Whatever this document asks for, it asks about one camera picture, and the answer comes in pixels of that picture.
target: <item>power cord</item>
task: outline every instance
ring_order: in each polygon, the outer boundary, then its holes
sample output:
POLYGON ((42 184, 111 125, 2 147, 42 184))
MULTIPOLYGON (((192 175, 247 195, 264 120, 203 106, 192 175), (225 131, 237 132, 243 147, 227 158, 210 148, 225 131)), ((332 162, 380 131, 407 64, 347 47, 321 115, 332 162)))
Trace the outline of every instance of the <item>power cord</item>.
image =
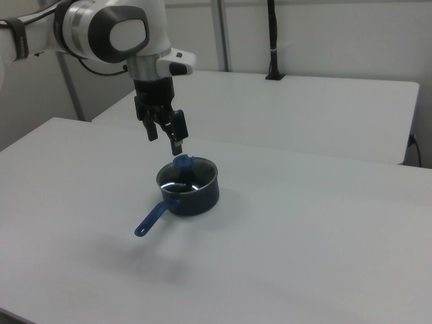
POLYGON ((114 73, 100 73, 98 71, 94 71, 92 69, 90 69, 82 59, 78 59, 78 61, 81 63, 82 66, 84 66, 84 69, 86 69, 87 71, 96 74, 97 76, 119 76, 120 74, 126 73, 128 71, 128 67, 127 65, 123 65, 123 71, 118 71, 118 72, 114 72, 114 73))
POLYGON ((418 144, 418 142, 416 140, 416 135, 415 134, 410 134, 410 137, 408 138, 408 147, 410 147, 413 144, 416 146, 416 149, 417 149, 418 167, 421 167, 420 147, 419 147, 419 144, 418 144))
MULTIPOLYGON (((27 16, 34 15, 34 14, 37 14, 37 13, 39 13, 39 12, 42 12, 42 11, 48 9, 49 7, 55 5, 56 3, 59 3, 59 2, 60 2, 60 0, 58 0, 58 1, 56 1, 56 2, 54 2, 54 3, 52 3, 52 4, 50 4, 47 8, 44 8, 44 9, 38 10, 38 11, 36 11, 36 12, 34 12, 34 13, 30 13, 30 14, 27 15, 27 16)), ((51 10, 45 12, 45 13, 43 13, 42 15, 40 15, 40 16, 38 16, 38 17, 35 17, 35 18, 33 18, 33 19, 30 19, 30 20, 25 21, 25 22, 24 22, 24 25, 27 26, 27 25, 31 24, 32 22, 37 22, 38 20, 41 20, 42 18, 45 18, 45 17, 47 17, 47 16, 53 14, 54 12, 55 12, 55 8, 54 8, 54 9, 51 9, 51 10)), ((6 25, 6 24, 0 24, 0 28, 10 28, 10 27, 9 27, 8 25, 6 25)))

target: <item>blue object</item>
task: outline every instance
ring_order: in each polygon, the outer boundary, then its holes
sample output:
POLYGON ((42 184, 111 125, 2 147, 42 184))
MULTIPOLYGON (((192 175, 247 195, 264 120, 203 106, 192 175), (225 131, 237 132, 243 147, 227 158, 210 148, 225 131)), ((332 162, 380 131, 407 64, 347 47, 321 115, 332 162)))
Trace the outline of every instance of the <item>blue object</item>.
POLYGON ((161 201, 159 204, 153 208, 153 210, 147 215, 147 217, 142 221, 142 223, 135 229, 135 235, 140 238, 147 234, 147 232, 152 228, 156 221, 162 216, 162 214, 172 208, 176 208, 179 202, 174 199, 167 199, 161 201))
POLYGON ((182 171, 189 170, 195 162, 194 157, 189 157, 187 154, 179 155, 173 160, 174 167, 182 171))

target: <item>white table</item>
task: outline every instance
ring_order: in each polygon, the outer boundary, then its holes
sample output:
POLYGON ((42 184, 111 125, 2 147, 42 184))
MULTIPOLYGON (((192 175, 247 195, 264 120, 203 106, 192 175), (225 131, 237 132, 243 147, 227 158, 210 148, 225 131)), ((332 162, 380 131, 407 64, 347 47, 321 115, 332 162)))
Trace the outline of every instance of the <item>white table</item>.
MULTIPOLYGON (((191 137, 388 164, 404 160, 419 91, 414 82, 225 72, 173 79, 173 108, 191 137)), ((134 95, 93 122, 143 128, 134 95)))
POLYGON ((432 172, 188 141, 208 213, 162 216, 169 145, 52 119, 0 152, 0 308, 36 324, 432 322, 432 172))

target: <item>black stand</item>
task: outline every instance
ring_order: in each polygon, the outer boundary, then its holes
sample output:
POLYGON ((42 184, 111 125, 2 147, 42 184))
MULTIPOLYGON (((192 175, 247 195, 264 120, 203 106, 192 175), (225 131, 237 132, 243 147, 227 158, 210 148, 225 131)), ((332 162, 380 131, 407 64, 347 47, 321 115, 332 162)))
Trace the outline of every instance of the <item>black stand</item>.
POLYGON ((277 21, 275 12, 275 0, 267 0, 269 9, 269 33, 270 33, 270 70, 266 80, 281 80, 285 74, 279 73, 277 68, 277 21))

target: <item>blue lid knob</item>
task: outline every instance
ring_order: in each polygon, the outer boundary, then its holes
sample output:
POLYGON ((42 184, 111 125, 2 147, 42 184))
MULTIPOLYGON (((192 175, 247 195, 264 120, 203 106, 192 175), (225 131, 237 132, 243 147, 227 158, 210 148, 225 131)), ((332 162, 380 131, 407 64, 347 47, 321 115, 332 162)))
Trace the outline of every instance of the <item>blue lid knob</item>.
POLYGON ((188 170, 192 167, 195 162, 194 157, 189 157, 187 154, 179 155, 173 160, 174 167, 177 167, 181 170, 188 170))

